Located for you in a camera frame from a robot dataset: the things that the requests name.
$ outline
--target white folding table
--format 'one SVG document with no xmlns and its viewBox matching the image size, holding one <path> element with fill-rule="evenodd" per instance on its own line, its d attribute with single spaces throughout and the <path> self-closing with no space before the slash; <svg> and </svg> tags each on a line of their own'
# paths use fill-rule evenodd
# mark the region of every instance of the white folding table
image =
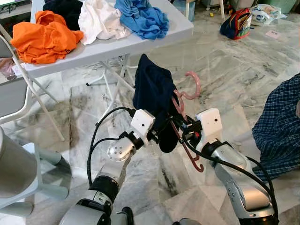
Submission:
<svg viewBox="0 0 300 225">
<path fill-rule="evenodd" d="M 185 38 L 189 38 L 193 35 L 193 24 L 180 12 L 178 11 L 168 0 L 149 0 L 152 6 L 160 8 L 164 13 L 167 14 L 169 19 L 169 31 L 165 38 L 153 40 L 142 40 L 135 34 L 119 39 L 119 40 L 99 40 L 97 39 L 90 45 L 82 45 L 78 43 L 77 48 L 71 53 L 66 55 L 65 59 L 57 60 L 51 64 L 27 64 L 25 69 L 32 77 L 40 77 L 47 74 L 63 71 L 70 68 L 83 66 L 99 62 L 104 66 L 105 72 L 108 70 L 111 74 L 118 78 L 117 87 L 113 94 L 111 94 L 108 84 L 106 82 L 106 76 L 103 74 L 101 78 L 105 79 L 105 83 L 108 87 L 109 94 L 111 97 L 111 103 L 109 104 L 106 114 L 116 99 L 119 91 L 120 84 L 124 84 L 132 92 L 135 91 L 133 84 L 129 84 L 122 77 L 128 69 L 128 58 L 132 53 L 140 53 L 146 50 L 155 48 L 160 45 L 173 44 Z M 35 13 L 43 9 L 44 0 L 32 0 L 31 9 L 31 22 L 35 23 Z M 106 61 L 108 59 L 122 56 L 122 69 L 120 74 L 117 74 L 112 68 L 108 66 Z"/>
</svg>

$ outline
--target navy blue cloth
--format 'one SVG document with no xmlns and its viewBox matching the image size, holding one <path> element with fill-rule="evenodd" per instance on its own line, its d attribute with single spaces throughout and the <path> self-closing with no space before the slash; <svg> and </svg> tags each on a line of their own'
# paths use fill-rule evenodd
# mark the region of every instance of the navy blue cloth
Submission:
<svg viewBox="0 0 300 225">
<path fill-rule="evenodd" d="M 79 14 L 83 3 L 78 0 L 45 0 L 43 11 L 49 10 L 61 15 L 70 30 L 80 30 L 78 25 Z"/>
<path fill-rule="evenodd" d="M 261 164 L 271 179 L 300 166 L 300 118 L 296 105 L 300 100 L 300 74 L 287 80 L 268 96 L 263 113 L 252 129 Z M 254 173 L 266 181 L 263 172 Z"/>
<path fill-rule="evenodd" d="M 135 95 L 133 106 L 144 109 L 155 116 L 153 128 L 158 131 L 164 127 L 169 115 L 178 115 L 171 98 L 176 86 L 171 72 L 155 65 L 143 54 L 135 74 Z M 171 152 L 177 145 L 178 138 L 169 123 L 158 136 L 159 146 L 163 152 Z"/>
<path fill-rule="evenodd" d="M 142 39 L 164 38 L 169 30 L 166 14 L 148 0 L 117 0 L 114 7 L 122 13 L 120 22 Z"/>
</svg>

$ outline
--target clothes hanger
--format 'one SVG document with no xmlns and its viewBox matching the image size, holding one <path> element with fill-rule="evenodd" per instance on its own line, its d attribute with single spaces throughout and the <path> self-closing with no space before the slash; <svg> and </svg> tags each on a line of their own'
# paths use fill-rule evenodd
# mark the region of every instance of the clothes hanger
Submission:
<svg viewBox="0 0 300 225">
<path fill-rule="evenodd" d="M 200 87 L 200 78 L 198 77 L 198 75 L 192 71 L 189 71 L 189 72 L 186 72 L 185 76 L 192 76 L 195 83 L 196 83 L 196 90 L 195 90 L 195 93 L 193 95 L 189 95 L 187 94 L 185 91 L 183 92 L 179 92 L 178 90 L 174 90 L 174 93 L 175 95 L 177 96 L 178 98 L 178 101 L 179 101 L 179 105 L 177 104 L 177 101 L 175 100 L 174 97 L 172 97 L 172 102 L 177 110 L 177 112 L 182 115 L 183 119 L 188 122 L 188 119 L 187 119 L 187 116 L 184 112 L 184 102 L 182 100 L 182 96 L 184 96 L 186 99 L 188 100 L 192 100 L 192 99 L 195 99 L 196 97 L 198 97 L 200 95 L 200 90 L 201 90 L 201 87 Z M 174 132 L 176 133 L 178 139 L 180 140 L 181 137 L 180 137 L 180 134 L 178 133 L 178 130 L 174 124 L 173 121 L 171 121 L 171 125 L 173 127 L 173 130 Z M 198 171 L 198 172 L 203 172 L 204 171 L 204 167 L 203 167 L 203 164 L 199 164 L 199 166 L 197 165 L 196 161 L 198 161 L 200 159 L 200 157 L 197 155 L 196 157 L 192 157 L 191 153 L 189 152 L 187 146 L 185 145 L 185 143 L 183 142 L 182 143 L 182 146 L 184 148 L 184 150 L 186 151 L 189 159 L 191 160 L 194 168 Z"/>
<path fill-rule="evenodd" d="M 198 97 L 200 95 L 200 90 L 201 90 L 201 87 L 200 87 L 200 78 L 198 77 L 198 75 L 192 71 L 189 71 L 189 72 L 186 72 L 185 76 L 192 76 L 195 83 L 196 83 L 196 90 L 195 90 L 195 93 L 193 95 L 189 95 L 187 94 L 185 91 L 183 92 L 179 92 L 177 89 L 174 90 L 174 93 L 175 95 L 177 96 L 178 98 L 178 101 L 179 101 L 179 105 L 177 104 L 177 101 L 175 100 L 174 97 L 172 97 L 172 102 L 177 110 L 177 112 L 182 115 L 183 119 L 185 121 L 188 121 L 187 119 L 187 116 L 184 112 L 184 103 L 183 103 L 183 100 L 182 100 L 182 96 L 184 96 L 186 99 L 188 100 L 192 100 L 192 99 L 195 99 L 196 97 Z"/>
</svg>

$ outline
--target gray cylindrical object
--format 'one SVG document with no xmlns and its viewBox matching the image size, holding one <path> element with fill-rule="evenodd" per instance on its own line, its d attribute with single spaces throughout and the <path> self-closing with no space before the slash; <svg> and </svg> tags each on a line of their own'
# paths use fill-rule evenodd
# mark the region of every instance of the gray cylindrical object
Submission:
<svg viewBox="0 0 300 225">
<path fill-rule="evenodd" d="M 21 193 L 36 174 L 35 156 L 7 137 L 0 127 L 0 198 Z"/>
</svg>

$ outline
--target plaid shirt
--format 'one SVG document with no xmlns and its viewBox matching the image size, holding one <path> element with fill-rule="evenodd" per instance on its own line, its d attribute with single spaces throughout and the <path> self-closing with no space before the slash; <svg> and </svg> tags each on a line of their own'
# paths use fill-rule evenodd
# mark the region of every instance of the plaid shirt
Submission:
<svg viewBox="0 0 300 225">
<path fill-rule="evenodd" d="M 299 100 L 300 74 L 297 74 L 270 93 L 263 113 L 252 129 L 261 151 L 261 164 L 271 179 L 300 166 L 300 119 L 296 115 Z M 258 167 L 253 171 L 266 181 Z"/>
</svg>

